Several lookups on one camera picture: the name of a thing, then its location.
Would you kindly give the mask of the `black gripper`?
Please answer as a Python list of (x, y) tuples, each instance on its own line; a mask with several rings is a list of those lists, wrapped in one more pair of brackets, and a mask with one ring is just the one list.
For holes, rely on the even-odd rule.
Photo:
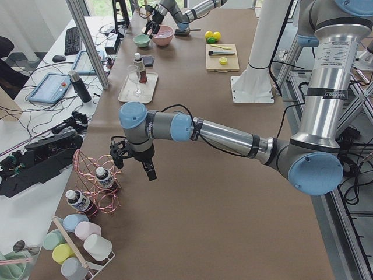
[(159, 32), (162, 21), (163, 21), (163, 14), (161, 14), (158, 11), (155, 11), (152, 16), (151, 21), (149, 21), (146, 24), (143, 34), (148, 35), (150, 38), (152, 38), (154, 35), (156, 35)]
[(149, 181), (157, 178), (152, 157), (155, 154), (154, 145), (152, 144), (148, 149), (142, 152), (134, 152), (134, 158), (143, 164), (143, 168), (148, 176)]

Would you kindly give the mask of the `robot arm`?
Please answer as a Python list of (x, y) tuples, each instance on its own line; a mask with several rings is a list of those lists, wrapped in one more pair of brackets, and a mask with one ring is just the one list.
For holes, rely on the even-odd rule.
[(145, 10), (149, 12), (152, 18), (146, 23), (143, 34), (148, 34), (150, 38), (154, 37), (160, 31), (160, 26), (163, 24), (165, 16), (169, 13), (177, 24), (177, 29), (174, 34), (176, 36), (188, 36), (191, 32), (189, 24), (207, 15), (215, 8), (223, 6), (226, 0), (206, 0), (194, 7), (182, 12), (175, 1), (163, 0), (156, 6), (145, 6)]
[(341, 182), (336, 131), (347, 99), (351, 70), (360, 42), (372, 32), (371, 1), (302, 1), (297, 34), (316, 38), (308, 89), (301, 98), (300, 127), (293, 136), (278, 139), (281, 99), (269, 89), (268, 66), (286, 25), (289, 1), (265, 2), (265, 17), (247, 27), (242, 14), (223, 19), (235, 34), (249, 37), (249, 59), (243, 73), (230, 82), (248, 102), (219, 106), (203, 97), (206, 85), (188, 74), (167, 75), (173, 91), (191, 100), (167, 106), (124, 103), (118, 112), (125, 135), (125, 152), (142, 163), (155, 179), (166, 157), (166, 141), (199, 141), (239, 161), (258, 160), (279, 172), (297, 190), (324, 195)]

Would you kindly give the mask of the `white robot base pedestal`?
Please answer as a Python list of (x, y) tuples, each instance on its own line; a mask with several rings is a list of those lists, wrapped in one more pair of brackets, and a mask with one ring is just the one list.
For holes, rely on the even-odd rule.
[(234, 103), (274, 103), (269, 76), (270, 63), (292, 5), (291, 0), (263, 2), (248, 66), (240, 76), (231, 77)]

